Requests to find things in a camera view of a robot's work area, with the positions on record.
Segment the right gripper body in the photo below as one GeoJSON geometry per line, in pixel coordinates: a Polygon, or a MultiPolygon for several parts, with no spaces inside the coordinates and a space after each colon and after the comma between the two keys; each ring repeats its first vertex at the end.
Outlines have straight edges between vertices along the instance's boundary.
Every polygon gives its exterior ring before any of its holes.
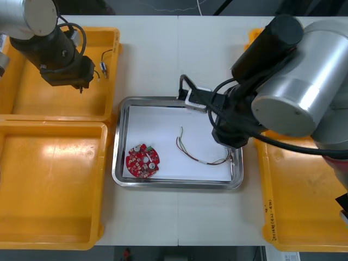
{"type": "Polygon", "coordinates": [[[218,144],[230,148],[241,148],[248,143],[248,135],[241,132],[227,133],[214,128],[212,130],[212,136],[218,144]]]}

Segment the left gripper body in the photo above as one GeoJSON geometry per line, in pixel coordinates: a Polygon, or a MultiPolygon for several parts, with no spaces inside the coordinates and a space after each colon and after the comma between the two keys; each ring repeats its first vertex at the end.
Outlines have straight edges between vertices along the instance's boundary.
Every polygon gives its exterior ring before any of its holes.
{"type": "Polygon", "coordinates": [[[88,89],[94,78],[95,64],[83,56],[73,68],[65,72],[45,73],[41,77],[51,86],[70,85],[75,89],[88,89]]]}

